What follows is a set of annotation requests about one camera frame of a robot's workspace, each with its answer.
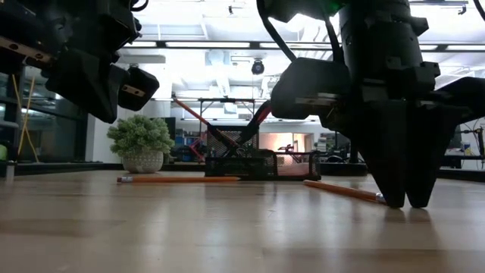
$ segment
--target cable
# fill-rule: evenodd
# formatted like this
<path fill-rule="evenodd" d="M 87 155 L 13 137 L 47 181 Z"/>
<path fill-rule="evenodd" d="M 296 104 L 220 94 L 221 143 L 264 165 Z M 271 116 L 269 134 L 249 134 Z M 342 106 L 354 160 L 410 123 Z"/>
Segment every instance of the cable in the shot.
<path fill-rule="evenodd" d="M 330 40 L 330 45 L 332 46 L 333 60 L 339 63 L 344 63 L 343 50 L 340 48 L 339 40 L 336 36 L 335 29 L 333 28 L 332 22 L 330 22 L 330 17 L 327 12 L 327 7 L 325 7 L 325 2 L 320 0 L 315 0 L 324 14 L 325 27 L 327 28 L 328 39 Z"/>
<path fill-rule="evenodd" d="M 280 34 L 276 31 L 273 24 L 270 22 L 264 0 L 257 0 L 256 4 L 258 5 L 259 17 L 263 21 L 264 28 L 266 29 L 268 34 L 271 36 L 273 41 L 280 47 L 281 51 L 287 56 L 287 58 L 290 61 L 295 61 L 295 53 L 293 53 L 291 49 L 289 49 L 288 45 L 285 43 L 283 38 L 281 38 Z"/>
<path fill-rule="evenodd" d="M 134 12 L 139 12 L 139 11 L 142 11 L 144 9 L 146 9 L 146 7 L 149 5 L 149 0 L 145 0 L 145 4 L 139 6 L 139 7 L 131 7 L 131 11 L 134 11 Z"/>
<path fill-rule="evenodd" d="M 482 17 L 483 20 L 485 20 L 485 11 L 483 10 L 482 4 L 480 3 L 480 0 L 473 0 L 473 3 L 475 4 L 475 7 L 477 8 L 478 13 Z"/>
<path fill-rule="evenodd" d="M 475 142 L 477 143 L 477 147 L 479 149 L 480 148 L 480 144 L 478 143 L 478 137 L 477 137 L 477 135 L 475 135 L 474 129 L 471 129 L 470 126 L 468 126 L 467 124 L 463 124 L 463 125 L 465 125 L 471 131 L 471 133 L 473 135 L 473 138 L 475 138 Z"/>
<path fill-rule="evenodd" d="M 14 82 L 14 91 L 15 91 L 15 96 L 17 97 L 17 107 L 22 110 L 22 102 L 20 101 L 20 95 L 18 92 L 18 87 L 17 87 L 17 80 L 15 79 L 15 75 L 12 75 L 12 79 Z M 25 113 L 25 118 L 23 119 L 23 126 L 22 126 L 22 134 L 20 135 L 20 144 L 18 147 L 17 154 L 20 155 L 20 152 L 22 151 L 22 145 L 23 145 L 23 134 L 27 134 L 27 140 L 29 141 L 30 148 L 32 148 L 32 152 L 34 157 L 36 158 L 36 162 L 39 163 L 39 158 L 37 157 L 36 149 L 34 148 L 32 144 L 32 140 L 30 139 L 30 134 L 29 134 L 29 129 L 27 128 L 27 122 L 29 121 L 29 108 L 30 108 L 30 100 L 32 98 L 32 93 L 33 93 L 33 87 L 35 86 L 36 79 L 35 77 L 32 78 L 32 83 L 30 84 L 30 91 L 29 91 L 29 100 L 27 101 L 27 111 Z"/>

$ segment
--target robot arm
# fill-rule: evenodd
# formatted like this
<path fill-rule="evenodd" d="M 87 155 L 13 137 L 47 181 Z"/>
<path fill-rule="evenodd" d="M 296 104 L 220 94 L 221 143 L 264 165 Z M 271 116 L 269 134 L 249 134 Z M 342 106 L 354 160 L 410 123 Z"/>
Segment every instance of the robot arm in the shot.
<path fill-rule="evenodd" d="M 140 110 L 159 88 L 157 79 L 137 68 L 114 65 L 117 50 L 140 36 L 133 11 L 148 0 L 0 1 L 0 73 L 24 65 L 42 69 L 46 88 L 102 121 L 117 118 L 117 105 Z"/>
<path fill-rule="evenodd" d="M 334 46 L 333 61 L 287 54 L 292 63 L 271 93 L 273 116 L 318 115 L 323 127 L 351 140 L 351 162 L 360 152 L 388 206 L 402 207 L 405 196 L 413 207 L 427 206 L 455 128 L 485 116 L 485 79 L 464 77 L 434 89 L 440 67 L 423 60 L 418 42 L 427 20 L 412 17 L 408 0 L 264 0 L 262 6 L 262 16 L 283 21 L 296 12 L 326 20 L 336 7 L 345 56 L 345 63 L 336 60 Z"/>

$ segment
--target black mesh container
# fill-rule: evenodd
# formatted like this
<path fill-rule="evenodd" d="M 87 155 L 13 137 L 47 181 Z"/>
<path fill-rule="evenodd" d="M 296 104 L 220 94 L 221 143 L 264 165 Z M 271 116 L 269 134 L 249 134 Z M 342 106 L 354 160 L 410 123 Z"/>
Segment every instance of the black mesh container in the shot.
<path fill-rule="evenodd" d="M 320 180 L 319 152 L 258 150 L 250 157 L 205 158 L 205 176 L 236 176 L 243 180 Z M 292 166 L 308 166 L 305 174 L 292 175 Z"/>
<path fill-rule="evenodd" d="M 221 133 L 225 134 L 232 140 L 239 142 L 239 136 L 242 131 L 246 129 L 246 126 L 214 126 L 215 129 L 219 130 Z M 245 151 L 243 157 L 252 157 L 254 151 L 258 150 L 259 147 L 259 133 L 255 133 L 251 139 L 241 144 L 241 148 Z M 207 134 L 207 156 L 211 158 L 218 158 L 225 155 L 227 152 L 227 147 L 217 140 L 210 131 Z"/>

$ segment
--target white plant pot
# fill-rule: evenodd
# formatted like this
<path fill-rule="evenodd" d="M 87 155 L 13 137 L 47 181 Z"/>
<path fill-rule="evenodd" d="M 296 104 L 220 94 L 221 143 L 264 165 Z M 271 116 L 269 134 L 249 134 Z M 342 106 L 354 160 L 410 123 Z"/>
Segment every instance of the white plant pot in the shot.
<path fill-rule="evenodd" d="M 153 174 L 164 164 L 163 152 L 144 152 L 139 155 L 124 156 L 123 168 L 132 174 Z"/>

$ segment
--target security camera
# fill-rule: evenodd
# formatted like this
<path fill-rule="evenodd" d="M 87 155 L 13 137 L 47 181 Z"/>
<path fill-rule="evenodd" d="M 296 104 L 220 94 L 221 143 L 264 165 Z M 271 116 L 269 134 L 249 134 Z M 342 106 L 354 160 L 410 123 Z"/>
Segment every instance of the security camera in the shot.
<path fill-rule="evenodd" d="M 251 72 L 253 75 L 261 75 L 264 73 L 264 65 L 262 60 L 255 60 L 252 64 Z"/>

